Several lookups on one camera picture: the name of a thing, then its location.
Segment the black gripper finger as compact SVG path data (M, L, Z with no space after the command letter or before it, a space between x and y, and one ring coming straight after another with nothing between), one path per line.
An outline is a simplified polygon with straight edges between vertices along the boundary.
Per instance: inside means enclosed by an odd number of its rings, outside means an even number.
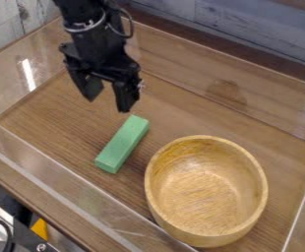
M91 67L67 65L71 80L86 100L94 101L105 89L102 79L94 75Z
M114 82L114 95L117 109L120 112L126 113L130 111L134 104L140 101L142 81L138 82Z

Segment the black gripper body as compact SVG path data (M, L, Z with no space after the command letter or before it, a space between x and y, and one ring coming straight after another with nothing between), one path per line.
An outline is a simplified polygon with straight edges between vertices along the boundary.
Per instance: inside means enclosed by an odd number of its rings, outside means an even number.
M91 67L94 75L112 83L142 81L140 64L125 50L133 33L125 32L121 16L78 20L65 17L63 27L71 36L71 41L59 46L66 68L67 65Z

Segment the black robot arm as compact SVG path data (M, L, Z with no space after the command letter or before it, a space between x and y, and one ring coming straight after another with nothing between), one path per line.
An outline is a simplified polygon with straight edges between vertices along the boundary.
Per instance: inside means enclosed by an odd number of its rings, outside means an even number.
M53 0L63 18L71 42L59 45L71 80L82 94L94 101L105 84L113 84L117 109L129 112L140 101L141 66L128 55L126 41L134 24L116 0Z

